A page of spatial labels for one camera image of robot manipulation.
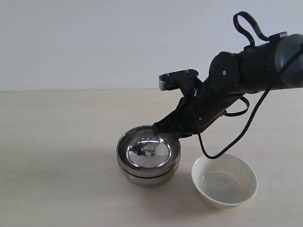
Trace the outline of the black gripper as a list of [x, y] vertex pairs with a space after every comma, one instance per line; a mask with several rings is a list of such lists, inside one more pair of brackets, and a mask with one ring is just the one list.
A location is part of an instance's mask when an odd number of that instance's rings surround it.
[[182, 98], [175, 111], [155, 122], [151, 129], [155, 136], [174, 135], [175, 140], [205, 131], [227, 109], [227, 96], [195, 96]]

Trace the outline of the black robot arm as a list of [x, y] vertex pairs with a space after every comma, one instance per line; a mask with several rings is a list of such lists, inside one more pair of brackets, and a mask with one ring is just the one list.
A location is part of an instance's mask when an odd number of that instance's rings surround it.
[[287, 35], [266, 44], [245, 48], [240, 53], [220, 52], [212, 60], [206, 80], [194, 69], [165, 73], [160, 90], [180, 89], [183, 97], [176, 109], [152, 125], [155, 135], [189, 137], [205, 131], [244, 94], [303, 86], [303, 59], [285, 66], [303, 44], [301, 34]]

